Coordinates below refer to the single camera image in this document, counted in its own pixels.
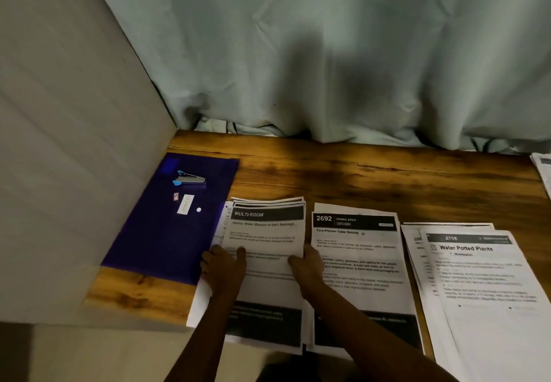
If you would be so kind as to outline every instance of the small white label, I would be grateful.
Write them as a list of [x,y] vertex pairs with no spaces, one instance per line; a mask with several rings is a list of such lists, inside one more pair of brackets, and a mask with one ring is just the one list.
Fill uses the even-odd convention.
[[178,208],[178,214],[187,215],[189,209],[191,208],[191,202],[195,195],[184,195],[182,197],[182,202],[180,202],[180,208]]

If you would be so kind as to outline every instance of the wood grain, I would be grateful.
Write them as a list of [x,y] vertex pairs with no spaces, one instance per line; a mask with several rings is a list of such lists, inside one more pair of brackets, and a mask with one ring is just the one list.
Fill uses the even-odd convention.
[[[315,202],[326,202],[397,212],[402,222],[493,222],[513,233],[551,294],[551,202],[528,156],[189,131],[179,131],[168,151],[239,158],[229,196],[304,196],[308,212]],[[432,357],[409,261],[408,272]],[[188,285],[108,268],[102,268],[86,297],[88,302],[183,325],[192,299],[193,287]]]

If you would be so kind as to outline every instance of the stack of papers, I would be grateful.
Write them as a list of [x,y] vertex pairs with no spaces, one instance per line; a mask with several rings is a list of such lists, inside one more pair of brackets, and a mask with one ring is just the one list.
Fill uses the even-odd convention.
[[[422,351],[419,320],[396,213],[316,203],[312,246],[323,259],[323,280],[348,302]],[[309,351],[350,358],[305,302]]]
[[[233,198],[224,206],[213,244],[235,254],[247,250],[247,273],[231,311],[226,341],[302,354],[303,298],[287,259],[302,257],[304,198],[251,201]],[[211,291],[200,280],[187,319],[197,327]]]
[[460,382],[548,381],[551,304],[513,235],[404,223],[436,362]]
[[547,196],[551,199],[551,154],[532,153],[530,158],[542,177]]

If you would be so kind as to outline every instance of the white wall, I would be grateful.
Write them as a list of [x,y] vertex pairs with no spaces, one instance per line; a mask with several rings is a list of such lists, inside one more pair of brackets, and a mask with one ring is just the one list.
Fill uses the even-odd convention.
[[80,303],[174,132],[103,0],[0,0],[0,320],[149,326]]

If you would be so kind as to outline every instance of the hand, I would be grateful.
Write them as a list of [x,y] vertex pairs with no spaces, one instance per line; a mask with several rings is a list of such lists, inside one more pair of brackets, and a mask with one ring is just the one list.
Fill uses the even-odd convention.
[[293,276],[299,283],[300,292],[304,298],[312,291],[312,289],[323,283],[323,260],[320,253],[310,244],[304,245],[304,258],[297,256],[289,257],[289,265],[293,271]]
[[222,247],[215,244],[210,251],[203,253],[201,278],[208,283],[212,296],[228,296],[235,300],[247,269],[246,252],[243,247],[237,250],[237,260]]

